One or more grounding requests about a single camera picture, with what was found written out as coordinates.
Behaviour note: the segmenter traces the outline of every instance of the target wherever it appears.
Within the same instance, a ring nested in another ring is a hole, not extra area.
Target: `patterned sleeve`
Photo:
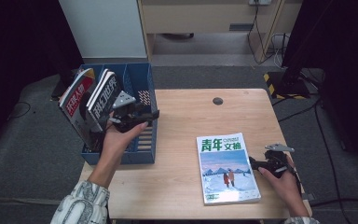
[[[284,224],[320,224],[320,222],[313,217],[289,217]]]
[[[51,223],[105,224],[109,190],[88,181],[79,182],[58,206]]]

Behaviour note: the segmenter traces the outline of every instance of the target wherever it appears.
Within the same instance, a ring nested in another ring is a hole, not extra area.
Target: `person on cover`
[[[77,183],[71,194],[61,201],[51,223],[104,224],[107,221],[110,222],[107,219],[106,209],[110,196],[108,187],[120,165],[121,156],[127,145],[146,127],[147,122],[138,124],[126,133],[120,133],[108,121],[100,160],[89,178]],[[288,171],[279,179],[264,168],[259,168],[259,172],[286,203],[291,217],[284,222],[285,224],[319,223],[308,214],[298,194],[296,181]]]
[[[228,184],[229,184],[229,183],[228,183],[228,175],[227,175],[226,173],[223,174],[223,180],[224,180],[224,182],[225,182],[227,188],[229,188],[229,185],[228,185]]]
[[[235,185],[234,185],[234,172],[232,172],[231,169],[228,169],[228,178],[229,178],[229,181],[231,182],[232,187],[234,188],[235,187]]]

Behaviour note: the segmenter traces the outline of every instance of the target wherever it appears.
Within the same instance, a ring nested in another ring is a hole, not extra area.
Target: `book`
[[[121,92],[117,76],[110,70],[103,72],[103,79],[100,80],[94,96],[89,99],[88,113],[96,123],[98,132],[104,133],[109,114],[113,111],[113,103]]]
[[[205,205],[261,199],[242,133],[197,137]]]
[[[86,107],[95,88],[93,69],[81,70],[59,101],[60,110],[90,150],[98,148],[100,144],[98,127]]]

